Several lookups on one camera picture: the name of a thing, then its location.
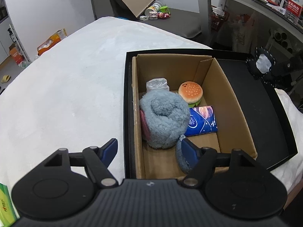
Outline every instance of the white bed sheet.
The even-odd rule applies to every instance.
[[[276,92],[288,117],[298,149],[298,154],[272,170],[272,174],[280,179],[289,193],[300,182],[303,175],[303,114],[295,107],[285,91],[276,89]]]
[[[113,17],[87,25],[45,52],[0,96],[0,182],[9,189],[60,147],[80,152],[117,138],[109,166],[124,178],[123,85],[128,51],[209,47],[158,28]],[[303,171],[302,114],[277,90],[299,154],[272,173],[290,191]],[[85,174],[81,168],[73,171]]]

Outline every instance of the fluffy plush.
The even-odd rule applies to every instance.
[[[187,129],[189,107],[177,93],[149,91],[141,98],[140,109],[149,130],[147,143],[152,148],[171,148]]]
[[[183,171],[185,174],[187,174],[187,173],[189,173],[191,168],[189,166],[189,163],[186,161],[185,157],[182,154],[181,144],[182,144],[182,140],[184,138],[185,138],[185,136],[181,135],[180,139],[177,142],[177,145],[176,145],[176,159],[177,159],[177,162],[178,162],[178,165],[179,165],[181,171]]]

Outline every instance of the blue tissue pack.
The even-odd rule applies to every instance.
[[[190,119],[185,136],[217,132],[217,123],[212,106],[190,108]]]

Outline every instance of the plastic bag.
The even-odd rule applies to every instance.
[[[232,32],[232,51],[252,53],[257,47],[258,13],[254,11],[248,15],[239,15],[229,24]]]
[[[146,82],[146,92],[149,92],[153,89],[166,89],[169,91],[167,80],[165,78],[155,78]]]
[[[19,66],[22,68],[22,69],[25,69],[27,68],[31,63],[29,61],[26,61],[26,60],[23,60]]]

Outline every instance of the water bottle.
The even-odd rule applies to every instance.
[[[297,24],[302,11],[303,0],[288,0],[285,17]]]

